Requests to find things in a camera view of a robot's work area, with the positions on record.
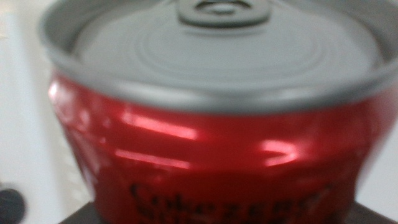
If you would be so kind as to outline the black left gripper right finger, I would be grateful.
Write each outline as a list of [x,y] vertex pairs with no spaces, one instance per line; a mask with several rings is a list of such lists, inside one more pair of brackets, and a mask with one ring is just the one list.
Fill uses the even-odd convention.
[[349,224],[397,224],[397,221],[355,202],[349,212]]

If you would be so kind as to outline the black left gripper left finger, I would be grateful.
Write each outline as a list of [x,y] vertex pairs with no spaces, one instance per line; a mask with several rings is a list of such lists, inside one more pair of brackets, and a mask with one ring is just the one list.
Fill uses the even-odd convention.
[[102,224],[94,205],[89,202],[73,214],[63,219],[59,224]]

